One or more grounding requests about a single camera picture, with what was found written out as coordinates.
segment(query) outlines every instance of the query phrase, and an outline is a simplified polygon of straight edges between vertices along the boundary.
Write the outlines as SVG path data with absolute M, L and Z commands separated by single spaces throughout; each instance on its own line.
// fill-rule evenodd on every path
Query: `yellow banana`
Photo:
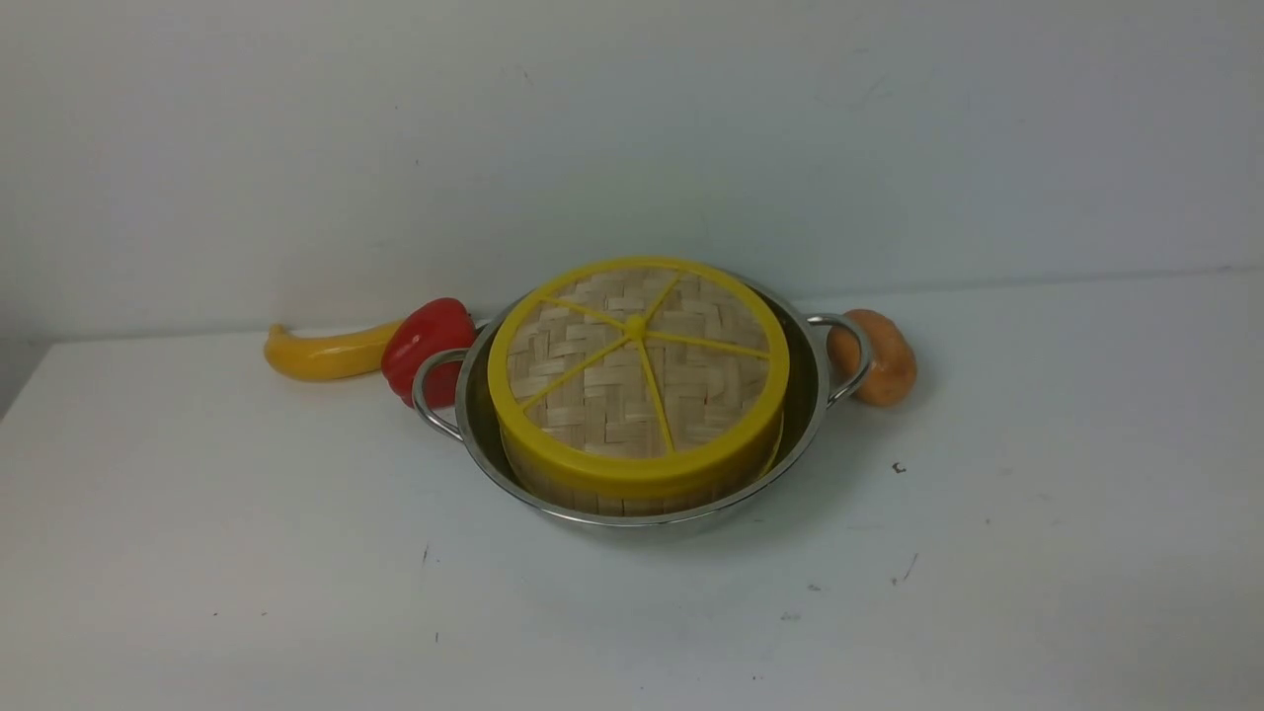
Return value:
M 382 367 L 387 342 L 403 320 L 325 338 L 300 338 L 281 324 L 268 329 L 263 357 L 272 369 L 300 381 L 331 381 L 372 373 Z

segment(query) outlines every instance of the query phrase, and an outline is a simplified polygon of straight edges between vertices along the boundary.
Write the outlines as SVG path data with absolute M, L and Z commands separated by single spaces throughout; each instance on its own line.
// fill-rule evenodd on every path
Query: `metal handle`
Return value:
M 440 417 L 439 412 L 435 412 L 434 407 L 426 405 L 426 376 L 428 376 L 430 371 L 434 371 L 439 366 L 442 366 L 445 363 L 455 363 L 458 361 L 464 361 L 466 353 L 469 353 L 469 348 L 454 348 L 451 350 L 440 350 L 439 353 L 435 353 L 430 358 L 426 358 L 426 362 L 423 362 L 421 367 L 417 368 L 417 377 L 412 378 L 413 409 L 416 409 L 417 414 L 421 415 L 423 420 L 426 420 L 426 424 L 446 434 L 447 436 L 455 439 L 456 442 L 465 442 L 465 438 L 461 436 L 460 428 L 458 428 L 454 423 L 449 423 L 447 420 Z
M 861 383 L 865 382 L 865 377 L 868 376 L 870 367 L 873 364 L 873 349 L 870 347 L 868 335 L 865 333 L 865 329 L 847 316 L 838 316 L 834 314 L 811 314 L 808 316 L 808 323 L 814 326 L 838 326 L 841 329 L 847 329 L 856 337 L 856 343 L 861 347 L 861 367 L 856 369 L 856 373 L 852 374 L 851 378 L 829 393 L 829 399 L 825 400 L 825 406 L 829 407 L 841 399 L 856 392 Z

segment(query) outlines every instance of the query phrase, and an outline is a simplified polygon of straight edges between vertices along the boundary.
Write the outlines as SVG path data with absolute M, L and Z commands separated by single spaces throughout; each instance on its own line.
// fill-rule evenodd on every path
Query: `white table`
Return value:
M 1261 287 L 803 304 L 891 315 L 919 392 L 667 545 L 263 334 L 57 345 L 0 425 L 3 706 L 1264 708 Z

